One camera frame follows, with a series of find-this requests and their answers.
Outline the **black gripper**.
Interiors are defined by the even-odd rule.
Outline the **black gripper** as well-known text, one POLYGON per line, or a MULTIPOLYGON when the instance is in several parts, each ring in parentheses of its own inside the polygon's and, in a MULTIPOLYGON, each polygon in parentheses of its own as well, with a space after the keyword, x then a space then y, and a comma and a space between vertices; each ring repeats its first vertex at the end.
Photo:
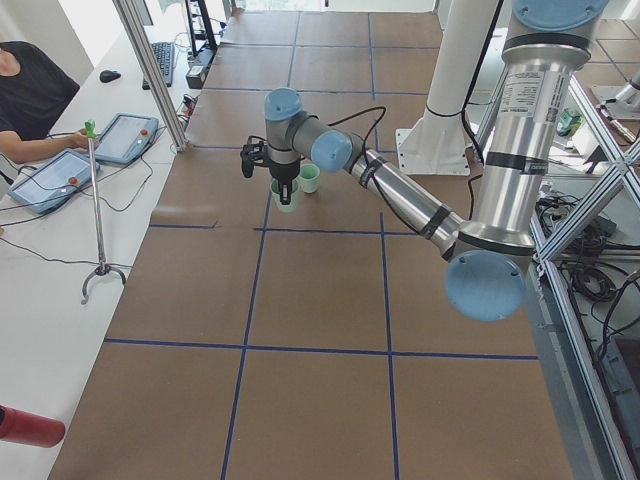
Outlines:
POLYGON ((294 161, 289 164, 274 163, 269 167, 269 171, 273 179, 279 182, 279 202, 281 206, 290 204, 290 190, 293 181, 298 177, 300 172, 300 161, 294 161))

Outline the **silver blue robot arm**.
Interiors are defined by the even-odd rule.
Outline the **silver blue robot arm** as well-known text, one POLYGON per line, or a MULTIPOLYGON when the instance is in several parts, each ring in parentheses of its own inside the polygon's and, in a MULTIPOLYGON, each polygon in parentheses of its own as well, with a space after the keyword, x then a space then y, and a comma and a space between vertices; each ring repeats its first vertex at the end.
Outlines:
POLYGON ((398 131, 396 163, 307 113, 296 91, 271 91, 264 101, 260 157, 281 201, 289 202, 302 159, 328 172, 348 172, 438 246, 448 262, 446 293, 459 312, 482 321, 509 317, 525 298, 524 277, 535 248, 529 222, 557 120, 573 73, 590 59, 605 7, 602 1, 512 3, 502 53, 506 77, 469 219, 424 190, 415 176, 465 169, 461 122, 500 15, 498 1, 452 3, 424 114, 412 128, 398 131))

